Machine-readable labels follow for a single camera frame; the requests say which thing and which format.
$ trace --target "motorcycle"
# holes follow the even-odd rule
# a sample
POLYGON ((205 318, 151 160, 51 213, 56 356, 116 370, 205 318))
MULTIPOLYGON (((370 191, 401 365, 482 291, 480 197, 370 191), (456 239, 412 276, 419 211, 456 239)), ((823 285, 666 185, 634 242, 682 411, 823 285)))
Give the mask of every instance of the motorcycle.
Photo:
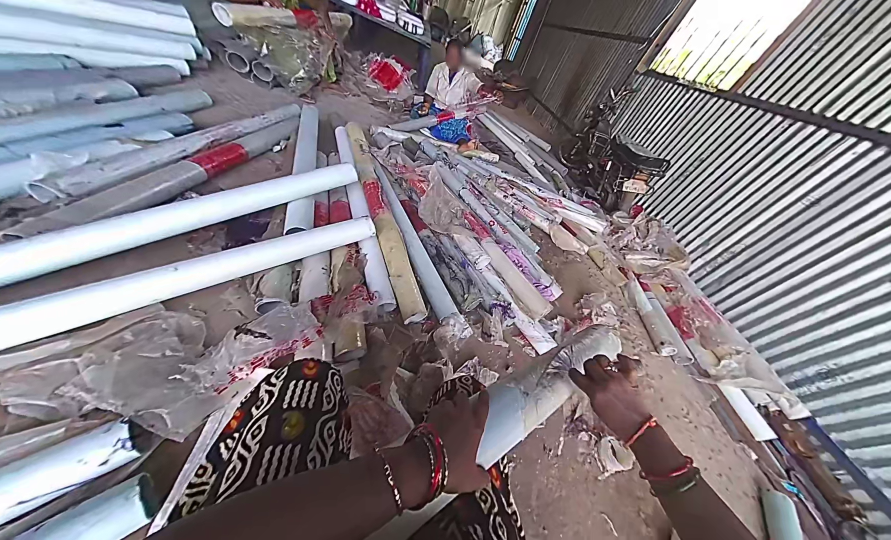
POLYGON ((582 188, 606 212, 628 212, 636 197, 655 191, 656 181, 671 166, 668 159, 614 133, 620 103, 633 92, 624 88, 617 94, 610 88, 606 101, 590 108, 582 128, 558 147, 559 161, 576 173, 582 188))

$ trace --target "bangle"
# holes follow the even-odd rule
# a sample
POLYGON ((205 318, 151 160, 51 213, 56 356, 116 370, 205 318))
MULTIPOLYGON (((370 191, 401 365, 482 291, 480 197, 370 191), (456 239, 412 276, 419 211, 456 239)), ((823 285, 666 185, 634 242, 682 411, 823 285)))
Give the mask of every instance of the bangle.
POLYGON ((626 446, 631 447, 633 443, 638 441, 639 438, 643 436, 646 430, 648 430, 649 428, 655 428, 658 425, 659 420, 656 420, 655 416, 649 415, 649 418, 645 421, 645 423, 643 423, 642 426, 640 426, 639 429, 631 437, 629 437, 628 441, 626 441, 626 446))
POLYGON ((694 464, 695 464, 695 462, 692 461, 692 458, 687 455, 685 457, 685 464, 682 465, 681 467, 679 467, 678 469, 676 469, 675 471, 669 472, 668 474, 664 474, 662 476, 653 476, 653 475, 646 474, 645 472, 639 471, 638 475, 643 480, 646 480, 649 482, 668 481, 668 480, 672 480, 676 477, 680 477, 687 472, 692 471, 692 469, 694 468, 693 467, 694 464))
POLYGON ((410 442, 421 437, 422 442, 429 451, 429 465, 432 473, 429 480, 428 500, 410 510, 418 510, 443 494, 446 483, 449 481, 449 458, 446 455, 446 447, 443 445, 439 432, 431 423, 420 423, 405 437, 405 442, 410 442))
POLYGON ((382 472, 385 473, 386 482, 391 487, 391 496, 395 498, 395 512, 398 515, 403 515, 403 497, 399 493, 399 486, 396 485, 396 480, 392 478, 392 467, 389 466, 389 460, 378 449, 375 451, 375 454, 382 460, 382 472))

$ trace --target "person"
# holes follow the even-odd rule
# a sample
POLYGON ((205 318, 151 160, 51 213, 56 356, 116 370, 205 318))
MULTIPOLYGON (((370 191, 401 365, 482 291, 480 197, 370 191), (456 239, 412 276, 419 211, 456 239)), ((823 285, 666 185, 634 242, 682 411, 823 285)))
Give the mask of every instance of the person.
MULTIPOLYGON (((679 538, 752 540, 647 412, 630 358, 596 356, 583 369, 569 376, 608 428, 631 441, 679 538)), ((365 538, 444 492, 459 495, 413 539, 524 539, 508 462, 476 464, 489 413, 483 388, 467 374, 447 380, 402 445, 349 459, 342 375, 330 363, 294 361, 247 395, 153 537, 365 538)))
MULTIPOLYGON (((445 45, 445 61, 432 68, 422 102, 416 104, 409 114, 415 119, 427 115, 439 115, 445 110, 476 101, 480 95, 488 95, 489 87, 476 77, 476 73, 465 68, 462 61, 462 42, 452 39, 445 45)), ((439 141, 454 142, 459 145, 459 153, 475 150, 478 147, 476 132, 468 118, 452 118, 429 129, 439 141)))

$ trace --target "hand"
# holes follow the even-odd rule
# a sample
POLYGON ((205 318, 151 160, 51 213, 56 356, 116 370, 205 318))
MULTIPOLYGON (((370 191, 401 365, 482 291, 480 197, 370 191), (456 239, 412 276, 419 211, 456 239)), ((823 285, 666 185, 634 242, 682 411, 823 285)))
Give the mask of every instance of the hand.
POLYGON ((444 399, 429 410, 426 422, 439 433, 448 459, 446 493, 469 493, 489 485, 489 473, 476 464, 479 441, 489 416, 489 394, 479 392, 471 403, 466 396, 444 399))
POLYGON ((572 368, 569 378, 592 404, 592 410, 622 442, 628 441, 649 419, 649 412, 639 392, 630 381, 632 359, 619 354, 616 362, 606 356, 596 356, 583 363, 585 374, 572 368))

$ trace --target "white shirt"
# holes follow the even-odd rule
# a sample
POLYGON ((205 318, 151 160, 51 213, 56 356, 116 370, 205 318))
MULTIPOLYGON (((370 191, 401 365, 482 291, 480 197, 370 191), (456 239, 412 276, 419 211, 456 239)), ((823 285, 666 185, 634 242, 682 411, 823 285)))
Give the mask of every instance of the white shirt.
POLYGON ((425 93, 432 96, 436 107, 448 109, 456 105, 462 105, 476 100, 482 81, 476 78, 472 71, 460 67, 452 82, 449 80, 449 66, 445 62, 436 64, 429 76, 429 83, 425 86, 425 93))

